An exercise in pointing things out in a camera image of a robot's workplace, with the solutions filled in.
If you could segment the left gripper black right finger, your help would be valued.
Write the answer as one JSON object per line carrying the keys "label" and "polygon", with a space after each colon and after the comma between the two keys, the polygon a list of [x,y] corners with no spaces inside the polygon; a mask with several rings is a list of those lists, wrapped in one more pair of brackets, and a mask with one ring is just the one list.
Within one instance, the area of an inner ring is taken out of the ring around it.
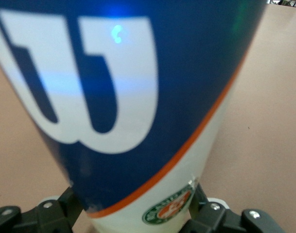
{"label": "left gripper black right finger", "polygon": [[283,229],[265,211],[245,209],[236,214],[219,201],[209,201],[198,185],[189,206],[185,233],[281,233]]}

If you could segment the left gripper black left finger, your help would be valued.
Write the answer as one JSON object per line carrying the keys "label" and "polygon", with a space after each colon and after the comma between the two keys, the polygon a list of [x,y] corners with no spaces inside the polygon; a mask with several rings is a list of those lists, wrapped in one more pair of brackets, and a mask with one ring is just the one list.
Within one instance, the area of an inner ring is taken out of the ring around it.
{"label": "left gripper black left finger", "polygon": [[71,233],[80,214],[81,204],[68,187],[56,200],[24,213],[19,206],[0,207],[0,233]]}

